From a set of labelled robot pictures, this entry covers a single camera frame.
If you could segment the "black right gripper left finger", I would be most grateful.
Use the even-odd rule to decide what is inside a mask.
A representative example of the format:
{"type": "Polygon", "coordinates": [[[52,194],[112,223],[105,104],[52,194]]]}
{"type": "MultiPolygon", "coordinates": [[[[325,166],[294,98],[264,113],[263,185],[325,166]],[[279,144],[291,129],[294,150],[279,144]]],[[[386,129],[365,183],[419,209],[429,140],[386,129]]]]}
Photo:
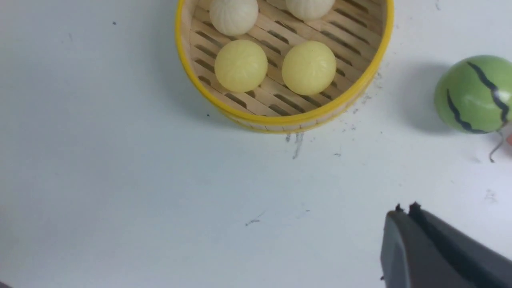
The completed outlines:
{"type": "Polygon", "coordinates": [[[380,252],[386,288],[474,288],[400,204],[386,214],[380,252]]]}

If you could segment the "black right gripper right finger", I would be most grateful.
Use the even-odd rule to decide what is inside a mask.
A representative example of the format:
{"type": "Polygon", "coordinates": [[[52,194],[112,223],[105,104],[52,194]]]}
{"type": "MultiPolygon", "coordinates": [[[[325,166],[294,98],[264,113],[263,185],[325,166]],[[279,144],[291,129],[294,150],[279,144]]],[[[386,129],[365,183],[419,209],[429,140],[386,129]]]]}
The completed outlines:
{"type": "Polygon", "coordinates": [[[414,202],[408,216],[420,226],[445,261],[477,288],[510,288],[511,260],[469,237],[414,202]]]}

